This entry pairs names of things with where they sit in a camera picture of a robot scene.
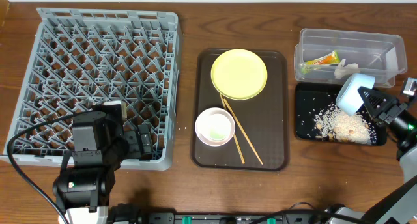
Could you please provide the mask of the green orange snack wrapper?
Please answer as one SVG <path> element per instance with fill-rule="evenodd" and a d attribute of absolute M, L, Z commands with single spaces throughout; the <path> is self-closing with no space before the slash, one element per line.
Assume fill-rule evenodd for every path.
<path fill-rule="evenodd" d="M 333 52 L 323 56 L 316 58 L 314 60 L 306 61 L 306 64 L 301 67 L 301 72 L 303 74 L 307 74 L 309 71 L 314 70 L 315 66 L 318 65 L 328 65 L 328 64 L 338 64 L 340 62 L 340 58 L 338 57 L 338 53 L 336 50 Z"/>

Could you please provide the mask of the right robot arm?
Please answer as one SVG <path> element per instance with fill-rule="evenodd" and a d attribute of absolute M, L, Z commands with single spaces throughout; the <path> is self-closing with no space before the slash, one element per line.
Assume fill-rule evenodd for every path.
<path fill-rule="evenodd" d="M 404 183 L 367 212 L 341 207 L 336 214 L 370 223 L 408 223 L 416 215 L 416 117 L 408 112 L 408 104 L 399 103 L 395 96 L 365 87 L 358 93 L 372 120 L 396 137 Z"/>

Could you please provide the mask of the white cup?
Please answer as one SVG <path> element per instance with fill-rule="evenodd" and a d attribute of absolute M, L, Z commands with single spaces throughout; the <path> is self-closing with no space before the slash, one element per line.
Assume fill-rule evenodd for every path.
<path fill-rule="evenodd" d="M 121 107 L 122 117 L 123 117 L 123 119 L 127 119 L 127 107 L 126 107 L 126 102 L 125 101 L 123 101 L 123 100 L 113 100 L 113 101 L 104 102 L 102 105 Z"/>

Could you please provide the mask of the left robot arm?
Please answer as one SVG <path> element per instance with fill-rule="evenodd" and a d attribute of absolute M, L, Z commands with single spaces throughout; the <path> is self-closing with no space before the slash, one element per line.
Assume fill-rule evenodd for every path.
<path fill-rule="evenodd" d="M 115 171 L 125 159 L 152 154 L 149 127 L 124 131 L 123 115 L 93 111 L 74 117 L 74 150 L 67 153 L 53 184 L 57 206 L 69 223 L 141 223 L 132 204 L 109 206 Z"/>

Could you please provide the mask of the light blue bowl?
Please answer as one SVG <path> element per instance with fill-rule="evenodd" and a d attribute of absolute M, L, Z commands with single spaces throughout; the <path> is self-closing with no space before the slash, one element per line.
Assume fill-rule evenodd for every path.
<path fill-rule="evenodd" d="M 336 106 L 348 116 L 354 115 L 363 105 L 358 89 L 366 87 L 372 89 L 375 77 L 366 74 L 352 74 L 342 86 L 336 98 Z"/>

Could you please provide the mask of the yellow round plate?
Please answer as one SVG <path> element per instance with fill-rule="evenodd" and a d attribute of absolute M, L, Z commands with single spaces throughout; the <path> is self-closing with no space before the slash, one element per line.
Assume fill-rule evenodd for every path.
<path fill-rule="evenodd" d="M 248 100 L 266 86 L 268 71 L 265 62 L 252 51 L 231 49 L 213 62 L 210 76 L 214 88 L 232 100 Z"/>

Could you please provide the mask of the white tissue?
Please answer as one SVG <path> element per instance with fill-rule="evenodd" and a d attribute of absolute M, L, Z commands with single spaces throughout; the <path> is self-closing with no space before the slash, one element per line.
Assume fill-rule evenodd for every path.
<path fill-rule="evenodd" d="M 336 79 L 342 79 L 345 76 L 349 76 L 351 74 L 359 73 L 360 69 L 356 63 L 345 64 L 346 60 L 342 59 L 340 63 L 337 65 L 334 71 L 334 77 Z"/>

